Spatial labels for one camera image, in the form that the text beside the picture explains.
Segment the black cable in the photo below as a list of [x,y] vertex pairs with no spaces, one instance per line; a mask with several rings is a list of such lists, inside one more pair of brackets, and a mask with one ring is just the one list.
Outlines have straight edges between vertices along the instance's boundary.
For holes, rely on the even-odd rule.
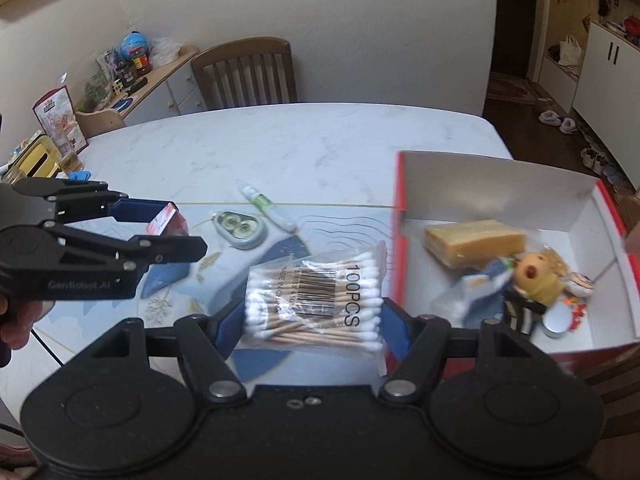
[[56,361],[60,366],[63,366],[63,365],[64,365],[64,363],[63,363],[60,359],[58,359],[58,356],[57,356],[57,355],[55,355],[55,354],[53,353],[53,350],[47,346],[47,344],[46,344],[46,343],[45,343],[45,342],[40,338],[40,336],[39,336],[38,334],[36,334],[36,331],[35,331],[33,328],[31,329],[31,334],[33,334],[34,338],[36,338],[36,339],[38,340],[38,343],[40,343],[40,344],[42,345],[42,347],[43,347],[47,352],[49,352],[49,355],[50,355],[51,357],[53,357],[53,358],[55,359],[55,361]]
[[18,430],[18,428],[14,428],[13,426],[8,426],[0,422],[0,430],[5,430],[7,433],[13,433],[14,435],[21,436],[24,438],[24,433]]

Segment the rug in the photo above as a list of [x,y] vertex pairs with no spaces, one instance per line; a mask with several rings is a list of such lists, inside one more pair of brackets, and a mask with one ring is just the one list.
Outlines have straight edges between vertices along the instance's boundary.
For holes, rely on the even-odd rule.
[[489,86],[486,90],[486,98],[532,105],[536,101],[537,96],[529,81],[526,79],[491,72],[489,76]]

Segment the white marker pen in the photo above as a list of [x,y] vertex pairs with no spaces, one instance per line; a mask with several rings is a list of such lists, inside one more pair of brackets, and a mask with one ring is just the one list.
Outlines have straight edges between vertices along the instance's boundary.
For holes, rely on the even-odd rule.
[[278,227],[292,233],[296,230],[296,223],[271,200],[264,196],[253,186],[249,186],[244,180],[236,180],[238,191],[253,205],[255,205],[264,215]]

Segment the cardboard box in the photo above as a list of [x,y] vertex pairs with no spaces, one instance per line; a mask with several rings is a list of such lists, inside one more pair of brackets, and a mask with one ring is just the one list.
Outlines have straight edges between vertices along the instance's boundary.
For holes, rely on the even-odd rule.
[[461,275],[423,247],[424,227],[497,219],[537,229],[571,270],[595,279],[574,332],[533,342],[572,369],[593,366],[640,338],[640,267],[623,249],[626,232],[599,179],[539,164],[435,152],[399,152],[392,299],[412,316]]

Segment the cotton swab pack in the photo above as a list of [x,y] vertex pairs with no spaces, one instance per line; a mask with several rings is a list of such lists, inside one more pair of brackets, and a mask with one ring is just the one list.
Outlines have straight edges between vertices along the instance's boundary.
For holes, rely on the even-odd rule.
[[245,295],[245,347],[344,355],[381,351],[385,273],[382,242],[252,267]]

